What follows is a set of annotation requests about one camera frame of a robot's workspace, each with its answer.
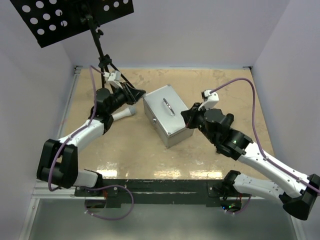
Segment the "grey metal case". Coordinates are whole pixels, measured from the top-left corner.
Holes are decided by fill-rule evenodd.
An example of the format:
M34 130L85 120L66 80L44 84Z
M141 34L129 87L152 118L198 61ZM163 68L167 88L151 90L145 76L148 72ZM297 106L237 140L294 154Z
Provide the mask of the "grey metal case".
M194 131L186 128L181 115L188 108L170 84L145 94L143 107L146 117L166 148L169 149L193 135Z

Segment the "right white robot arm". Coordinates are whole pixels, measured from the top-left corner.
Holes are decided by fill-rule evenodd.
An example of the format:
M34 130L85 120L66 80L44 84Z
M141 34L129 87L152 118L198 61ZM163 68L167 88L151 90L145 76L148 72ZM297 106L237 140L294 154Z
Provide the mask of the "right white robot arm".
M220 109L205 109L196 102L181 112L188 129L198 129L217 153L252 167L267 179L261 180L231 170L216 189L224 198L237 193L280 203L291 216L306 221L320 194L320 177L301 173L269 155L249 136L231 127L234 115Z

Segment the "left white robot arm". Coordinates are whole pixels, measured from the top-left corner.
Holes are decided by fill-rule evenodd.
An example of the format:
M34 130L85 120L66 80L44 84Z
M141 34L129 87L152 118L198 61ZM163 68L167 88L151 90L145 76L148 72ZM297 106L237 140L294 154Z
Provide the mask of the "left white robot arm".
M115 92L100 88L94 94L94 105L88 120L77 130L60 139L48 139L42 148L36 178L48 183L50 191L71 187L86 187L92 196L104 190L101 174L79 170L78 155L95 139L103 136L114 122L113 113L123 105L134 105L146 91L121 83Z

